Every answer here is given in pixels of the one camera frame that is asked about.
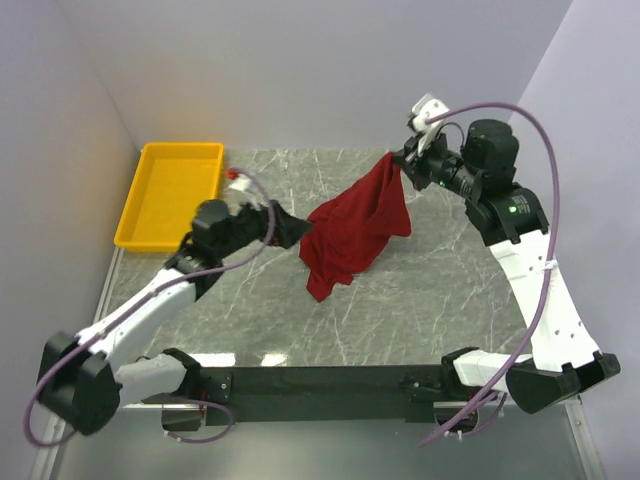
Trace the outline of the red t shirt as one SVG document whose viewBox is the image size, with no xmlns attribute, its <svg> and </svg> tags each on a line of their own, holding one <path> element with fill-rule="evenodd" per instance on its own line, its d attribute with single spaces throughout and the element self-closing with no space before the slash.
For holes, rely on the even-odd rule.
<svg viewBox="0 0 640 480">
<path fill-rule="evenodd" d="M 324 301 L 335 285 L 349 285 L 366 271 L 393 236 L 411 235 L 401 169 L 385 154 L 351 187 L 308 217 L 312 228 L 300 244 L 309 269 L 307 291 Z"/>
</svg>

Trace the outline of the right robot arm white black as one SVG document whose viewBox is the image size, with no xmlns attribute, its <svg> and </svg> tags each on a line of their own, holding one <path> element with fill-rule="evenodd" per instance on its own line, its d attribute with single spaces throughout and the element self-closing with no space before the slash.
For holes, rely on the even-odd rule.
<svg viewBox="0 0 640 480">
<path fill-rule="evenodd" d="M 460 196 L 465 214 L 500 264 L 527 325 L 532 352 L 519 356 L 496 384 L 529 414 L 618 375 L 576 310 L 557 263 L 546 257 L 550 224 L 537 196 L 515 182 L 519 142 L 499 120 L 471 123 L 459 152 L 443 122 L 412 120 L 413 134 L 393 156 L 416 190 L 430 184 Z"/>
</svg>

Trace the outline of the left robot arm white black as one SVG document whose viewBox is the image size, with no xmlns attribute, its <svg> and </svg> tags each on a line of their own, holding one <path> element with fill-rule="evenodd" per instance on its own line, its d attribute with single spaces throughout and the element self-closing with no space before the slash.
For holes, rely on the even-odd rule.
<svg viewBox="0 0 640 480">
<path fill-rule="evenodd" d="M 157 395 L 198 399 L 201 365 L 190 355 L 172 348 L 134 363 L 128 355 L 206 294 L 228 271 L 226 257 L 255 241 L 289 249 L 311 228 L 276 201 L 244 203 L 237 213 L 222 200 L 202 203 L 179 249 L 149 284 L 92 326 L 47 341 L 35 402 L 88 436 L 122 406 Z"/>
</svg>

